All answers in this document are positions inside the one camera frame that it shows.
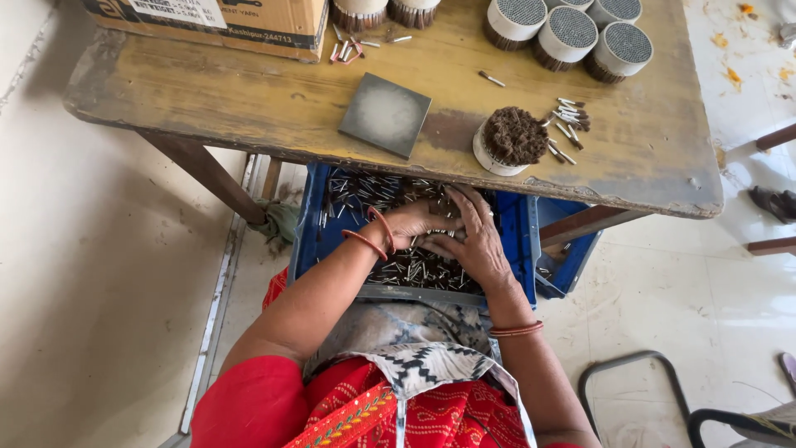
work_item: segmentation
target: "perforated metal lid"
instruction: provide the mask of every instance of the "perforated metal lid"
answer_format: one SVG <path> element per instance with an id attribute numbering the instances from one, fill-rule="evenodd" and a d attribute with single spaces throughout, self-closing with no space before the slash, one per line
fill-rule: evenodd
<path id="1" fill-rule="evenodd" d="M 575 8 L 558 6 L 550 13 L 550 30 L 558 40 L 573 48 L 586 48 L 597 41 L 597 26 Z"/>
<path id="2" fill-rule="evenodd" d="M 639 0 L 597 0 L 603 9 L 620 20 L 632 20 L 642 13 Z"/>
<path id="3" fill-rule="evenodd" d="M 547 14 L 542 0 L 497 0 L 497 7 L 506 18 L 520 25 L 536 25 Z"/>
<path id="4" fill-rule="evenodd" d="M 605 29 L 605 43 L 619 59 L 640 64 L 652 57 L 652 42 L 637 26 L 625 22 L 611 23 Z"/>

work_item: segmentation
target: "woman's right hand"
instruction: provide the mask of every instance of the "woman's right hand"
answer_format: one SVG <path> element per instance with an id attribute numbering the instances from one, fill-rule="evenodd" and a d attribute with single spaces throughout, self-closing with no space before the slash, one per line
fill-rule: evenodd
<path id="1" fill-rule="evenodd" d="M 448 187 L 446 192 L 462 212 L 467 236 L 464 242 L 460 242 L 446 234 L 431 234 L 423 239 L 420 247 L 458 260 L 486 294 L 518 287 L 509 261 L 503 254 L 490 205 L 472 187 L 456 185 Z"/>

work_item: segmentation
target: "worn yellow table surface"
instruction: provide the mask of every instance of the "worn yellow table surface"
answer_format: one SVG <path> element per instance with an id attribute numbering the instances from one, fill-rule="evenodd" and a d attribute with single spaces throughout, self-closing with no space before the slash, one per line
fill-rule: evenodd
<path id="1" fill-rule="evenodd" d="M 366 48 L 367 58 L 329 65 L 336 38 L 326 31 L 323 61 L 297 61 L 210 45 L 102 29 L 80 59 L 64 104 L 93 123 L 191 137 L 205 144 L 321 160 L 619 206 L 687 218 L 718 215 L 724 200 L 716 157 L 679 2 L 645 0 L 637 22 L 654 44 L 653 60 L 617 85 L 582 67 L 542 69 L 529 49 L 505 53 L 483 37 L 489 0 L 444 0 L 427 30 L 387 23 L 361 34 L 383 41 L 388 29 L 410 41 Z M 485 70 L 501 88 L 478 76 Z M 338 134 L 363 73 L 432 98 L 412 157 L 403 160 Z M 549 153 L 519 175 L 484 170 L 472 137 L 496 108 L 516 105 L 543 116 L 562 96 L 587 102 L 591 132 L 577 161 Z"/>

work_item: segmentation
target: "red bangle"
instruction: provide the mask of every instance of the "red bangle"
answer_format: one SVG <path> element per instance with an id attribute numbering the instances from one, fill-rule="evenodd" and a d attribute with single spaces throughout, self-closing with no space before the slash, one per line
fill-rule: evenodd
<path id="1" fill-rule="evenodd" d="M 544 327 L 541 320 L 537 320 L 535 324 L 528 325 L 526 327 L 517 327 L 517 328 L 494 328 L 490 329 L 490 335 L 493 337 L 504 337 L 504 336 L 519 336 L 519 335 L 527 335 L 533 332 L 537 332 Z"/>
<path id="2" fill-rule="evenodd" d="M 375 244 L 373 244 L 373 242 L 371 242 L 367 238 L 365 238 L 362 235 L 358 234 L 357 232 L 353 232 L 351 230 L 343 230 L 342 233 L 343 233 L 343 238 L 348 239 L 348 237 L 355 237 L 359 241 L 364 242 L 366 245 L 370 246 L 371 249 L 375 250 L 376 253 L 379 254 L 379 257 L 382 260 L 387 261 L 387 254 L 384 253 L 384 251 L 381 250 L 381 248 L 379 246 L 376 246 Z"/>
<path id="3" fill-rule="evenodd" d="M 392 230 L 390 229 L 390 225 L 387 223 L 387 220 L 384 219 L 384 215 L 379 213 L 378 210 L 373 208 L 373 206 L 368 207 L 368 218 L 371 218 L 372 215 L 376 215 L 376 219 L 379 220 L 384 225 L 384 229 L 387 230 L 387 239 L 390 241 L 390 246 L 388 247 L 390 253 L 396 252 L 396 243 L 395 240 L 392 238 Z"/>

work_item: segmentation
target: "table leg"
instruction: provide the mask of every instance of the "table leg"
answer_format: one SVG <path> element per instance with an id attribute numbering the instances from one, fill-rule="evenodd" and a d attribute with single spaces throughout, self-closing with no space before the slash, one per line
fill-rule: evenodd
<path id="1" fill-rule="evenodd" d="M 276 187 L 279 185 L 280 172 L 282 172 L 282 159 L 271 157 L 271 161 L 268 163 L 268 172 L 265 174 L 261 198 L 273 199 L 276 197 Z"/>
<path id="2" fill-rule="evenodd" d="M 265 212 L 207 149 L 194 140 L 160 136 L 149 132 L 139 135 L 192 175 L 241 218 L 252 224 L 265 223 Z"/>
<path id="3" fill-rule="evenodd" d="M 747 249 L 752 255 L 773 255 L 775 253 L 796 255 L 796 237 L 750 242 L 747 244 Z"/>
<path id="4" fill-rule="evenodd" d="M 593 206 L 539 229 L 542 248 L 593 234 L 624 222 L 647 216 L 650 212 L 612 206 Z"/>
<path id="5" fill-rule="evenodd" d="M 765 151 L 783 143 L 790 142 L 791 140 L 796 140 L 796 124 L 772 132 L 767 136 L 760 137 L 757 139 L 757 142 L 755 142 L 755 145 L 760 151 Z"/>

